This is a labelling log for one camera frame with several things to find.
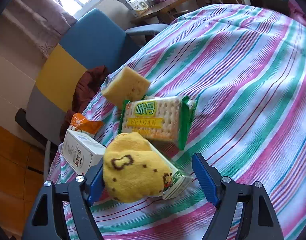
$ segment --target orange floor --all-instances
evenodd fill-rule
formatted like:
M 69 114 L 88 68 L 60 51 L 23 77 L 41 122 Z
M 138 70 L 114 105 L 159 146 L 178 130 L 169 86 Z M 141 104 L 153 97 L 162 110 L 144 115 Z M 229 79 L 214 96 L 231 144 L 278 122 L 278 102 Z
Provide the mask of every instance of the orange floor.
M 44 155 L 0 127 L 0 225 L 17 238 L 43 184 Z

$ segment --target orange package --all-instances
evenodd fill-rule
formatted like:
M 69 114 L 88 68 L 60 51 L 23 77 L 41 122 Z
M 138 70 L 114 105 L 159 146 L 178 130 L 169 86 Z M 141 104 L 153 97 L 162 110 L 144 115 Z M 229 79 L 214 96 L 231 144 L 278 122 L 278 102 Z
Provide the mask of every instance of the orange package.
M 102 121 L 90 121 L 86 119 L 82 114 L 76 113 L 73 115 L 69 130 L 74 130 L 82 133 L 86 133 L 88 136 L 94 138 L 96 132 L 103 125 Z

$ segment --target yellow plush toy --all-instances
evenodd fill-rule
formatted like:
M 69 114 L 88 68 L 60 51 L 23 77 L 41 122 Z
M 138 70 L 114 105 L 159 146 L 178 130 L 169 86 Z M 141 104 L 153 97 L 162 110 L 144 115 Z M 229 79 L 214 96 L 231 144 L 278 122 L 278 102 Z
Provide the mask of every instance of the yellow plush toy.
M 106 148 L 103 179 L 109 195 L 124 203 L 161 195 L 171 169 L 137 132 L 121 133 Z

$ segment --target yellow sponge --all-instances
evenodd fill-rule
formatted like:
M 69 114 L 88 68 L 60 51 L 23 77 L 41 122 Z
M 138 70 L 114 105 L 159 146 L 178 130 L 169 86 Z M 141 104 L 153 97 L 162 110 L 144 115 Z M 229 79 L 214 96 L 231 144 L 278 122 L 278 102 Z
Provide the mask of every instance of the yellow sponge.
M 103 179 L 109 195 L 131 203 L 161 195 L 171 181 L 171 169 L 136 132 L 121 133 L 106 148 Z
M 150 84 L 151 82 L 126 66 L 101 93 L 108 101 L 122 109 L 126 99 L 141 100 Z

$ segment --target maroon garment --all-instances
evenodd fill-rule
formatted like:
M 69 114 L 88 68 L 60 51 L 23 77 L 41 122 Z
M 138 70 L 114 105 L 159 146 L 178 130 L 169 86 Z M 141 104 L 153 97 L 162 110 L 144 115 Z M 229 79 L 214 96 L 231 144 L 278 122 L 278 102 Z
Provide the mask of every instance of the maroon garment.
M 64 122 L 60 129 L 60 140 L 63 142 L 66 130 L 69 128 L 71 119 L 75 113 L 82 113 L 92 98 L 99 91 L 109 72 L 105 66 L 95 67 L 85 71 L 78 81 L 72 100 L 72 110 L 66 112 Z

